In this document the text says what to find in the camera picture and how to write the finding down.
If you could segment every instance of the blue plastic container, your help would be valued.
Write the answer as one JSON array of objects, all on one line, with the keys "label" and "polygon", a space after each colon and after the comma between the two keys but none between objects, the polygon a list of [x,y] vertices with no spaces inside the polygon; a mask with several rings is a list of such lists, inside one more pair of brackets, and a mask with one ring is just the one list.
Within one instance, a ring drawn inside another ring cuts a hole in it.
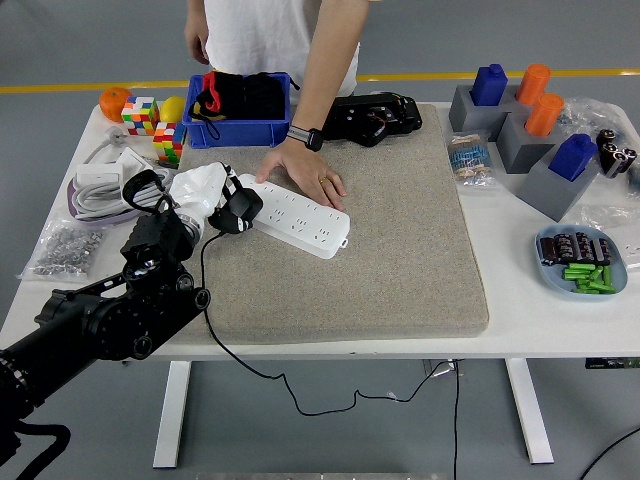
[{"label": "blue plastic container", "polygon": [[289,102],[289,75],[286,73],[270,73],[282,84],[284,92],[284,118],[277,120],[218,120],[214,124],[220,132],[216,140],[207,130],[202,120],[195,120],[189,116],[189,107],[202,92],[202,75],[194,75],[189,81],[187,102],[182,114],[182,123],[187,127],[192,148],[210,147],[248,147],[268,145],[275,147],[282,143],[289,131],[291,122],[291,104]]},{"label": "blue plastic container", "polygon": [[589,135],[574,133],[560,145],[549,164],[549,170],[573,182],[584,171],[597,151],[598,146],[591,141]]},{"label": "blue plastic container", "polygon": [[471,99],[476,107],[495,107],[507,88],[507,75],[497,63],[480,67],[471,89]]}]

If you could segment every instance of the hand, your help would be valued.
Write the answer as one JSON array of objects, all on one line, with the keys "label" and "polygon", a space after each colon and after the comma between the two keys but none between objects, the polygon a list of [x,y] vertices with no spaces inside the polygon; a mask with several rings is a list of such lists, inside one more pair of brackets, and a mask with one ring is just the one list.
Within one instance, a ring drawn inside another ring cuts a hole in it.
[{"label": "hand", "polygon": [[209,28],[204,10],[189,10],[187,12],[187,22],[184,27],[184,38],[187,42],[189,54],[203,65],[209,65],[207,57],[207,38],[209,38]]},{"label": "hand", "polygon": [[275,167],[284,168],[291,179],[312,200],[320,205],[345,210],[341,197],[347,194],[340,175],[324,161],[322,155],[293,138],[267,153],[256,173],[256,182],[263,183]]}]

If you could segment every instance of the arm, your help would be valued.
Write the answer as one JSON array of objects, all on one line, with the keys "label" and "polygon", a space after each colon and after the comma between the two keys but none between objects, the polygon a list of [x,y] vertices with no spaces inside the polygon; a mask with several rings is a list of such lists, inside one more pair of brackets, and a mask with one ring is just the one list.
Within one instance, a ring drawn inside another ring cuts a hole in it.
[{"label": "arm", "polygon": [[[296,127],[322,130],[349,69],[368,11],[369,0],[322,2],[307,59],[300,103],[292,121]],[[319,153],[287,137],[265,156],[256,174],[258,183],[264,182],[277,166],[285,168],[311,199],[321,205],[344,210],[341,197],[347,192],[342,180]]]},{"label": "arm", "polygon": [[204,65],[209,65],[205,49],[208,37],[209,29],[204,13],[204,0],[187,0],[187,22],[184,27],[184,38],[191,56]]}]

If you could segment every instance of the floor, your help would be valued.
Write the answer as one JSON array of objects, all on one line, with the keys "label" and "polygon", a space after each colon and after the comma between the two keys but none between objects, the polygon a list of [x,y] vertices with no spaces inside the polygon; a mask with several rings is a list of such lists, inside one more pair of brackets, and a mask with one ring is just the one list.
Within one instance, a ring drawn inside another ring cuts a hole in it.
[{"label": "floor", "polygon": [[[640,77],[592,71],[637,72],[635,2],[505,3],[375,3],[362,37],[359,73],[473,72],[489,63],[522,71],[530,63],[546,63],[572,71],[552,78],[548,91],[617,104],[640,125]],[[0,92],[75,85],[70,91],[0,94],[0,321],[97,103],[100,89],[82,85],[186,80],[203,73],[184,46],[184,19],[184,2],[158,7],[150,0],[0,0]],[[418,101],[450,101],[458,83],[361,83],[356,93],[392,90]],[[135,92],[159,99],[185,94],[177,88]],[[301,403],[318,410],[350,403],[355,389],[402,397],[424,378],[417,360],[255,366],[285,371]],[[640,425],[637,370],[586,370],[584,359],[531,360],[555,457],[553,465],[532,466],[504,363],[466,360],[461,367],[460,479],[578,478],[606,446]],[[234,362],[194,365],[178,468],[154,471],[167,372],[161,362],[98,363],[54,394],[29,420],[66,424],[73,437],[39,478],[173,480],[215,472],[424,472],[453,478],[454,376],[429,380],[408,404],[362,401],[348,413],[306,418],[296,413],[282,384],[259,379]],[[0,467],[2,478],[16,477],[46,445],[31,438],[23,443]],[[639,451],[640,436],[629,438],[587,479],[640,478]]]}]

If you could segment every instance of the table leg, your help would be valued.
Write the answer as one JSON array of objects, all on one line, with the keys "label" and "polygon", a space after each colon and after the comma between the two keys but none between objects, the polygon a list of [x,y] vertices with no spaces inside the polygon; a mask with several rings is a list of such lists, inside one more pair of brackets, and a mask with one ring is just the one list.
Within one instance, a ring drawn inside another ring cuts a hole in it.
[{"label": "table leg", "polygon": [[553,463],[553,453],[547,438],[547,430],[544,428],[527,359],[507,358],[505,361],[520,416],[520,425],[529,452],[529,461],[532,464]]},{"label": "table leg", "polygon": [[178,463],[180,432],[187,403],[190,373],[191,362],[171,362],[153,468],[175,468]]}]

